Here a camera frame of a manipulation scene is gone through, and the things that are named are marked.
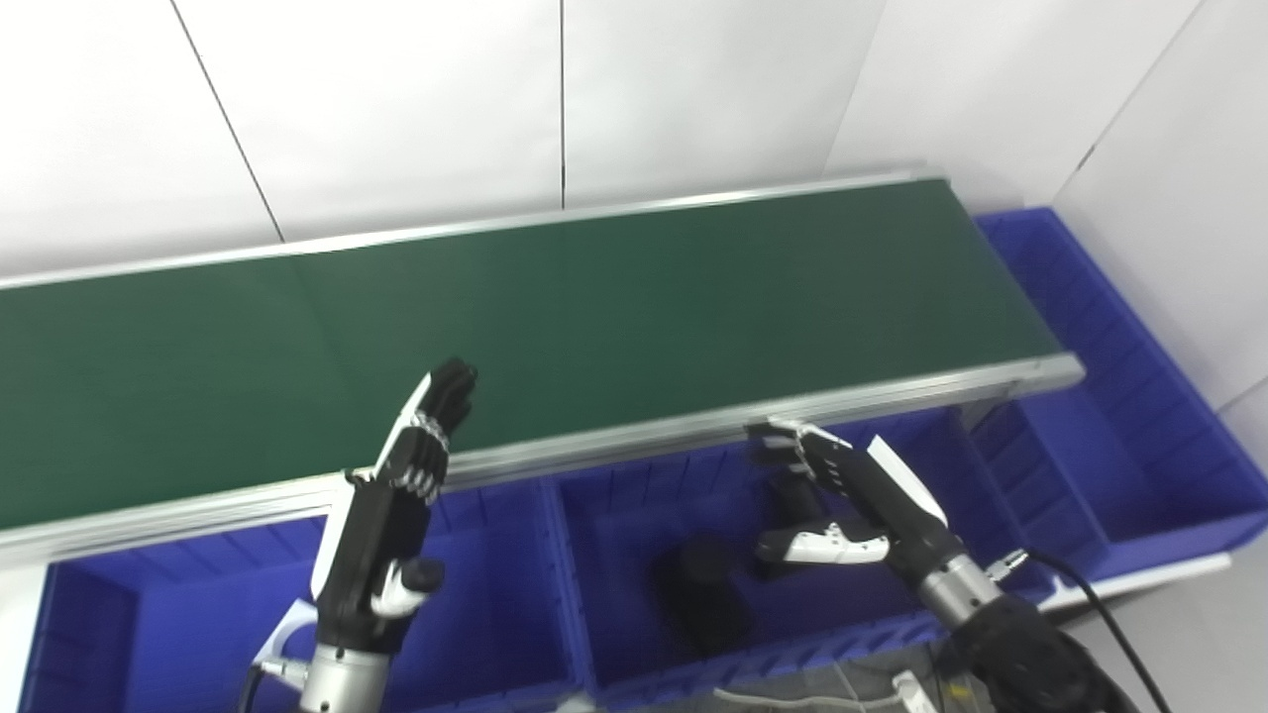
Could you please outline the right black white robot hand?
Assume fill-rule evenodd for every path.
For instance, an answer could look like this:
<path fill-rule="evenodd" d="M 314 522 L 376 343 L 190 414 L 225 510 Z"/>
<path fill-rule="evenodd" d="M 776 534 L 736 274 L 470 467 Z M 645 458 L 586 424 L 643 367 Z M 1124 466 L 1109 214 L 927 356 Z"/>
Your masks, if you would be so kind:
<path fill-rule="evenodd" d="M 746 425 L 749 452 L 761 466 L 780 466 L 820 491 L 847 499 L 871 528 L 853 539 L 834 519 L 805 528 L 784 528 L 758 537 L 756 554 L 765 562 L 795 565 L 864 565 L 883 562 L 902 582 L 918 590 L 932 573 L 948 571 L 967 554 L 948 528 L 941 506 L 922 480 L 875 435 L 869 447 L 827 433 L 820 426 L 779 417 Z"/>

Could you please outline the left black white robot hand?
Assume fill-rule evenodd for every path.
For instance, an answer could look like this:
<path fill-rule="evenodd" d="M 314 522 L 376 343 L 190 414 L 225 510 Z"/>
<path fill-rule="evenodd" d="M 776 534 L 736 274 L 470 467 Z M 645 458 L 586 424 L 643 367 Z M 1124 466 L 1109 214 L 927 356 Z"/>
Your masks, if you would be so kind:
<path fill-rule="evenodd" d="M 345 474 L 353 499 L 331 514 L 314 559 L 317 644 L 394 656 L 440 586 L 441 565 L 421 551 L 477 378 L 462 359 L 429 370 L 399 410 L 372 473 Z"/>

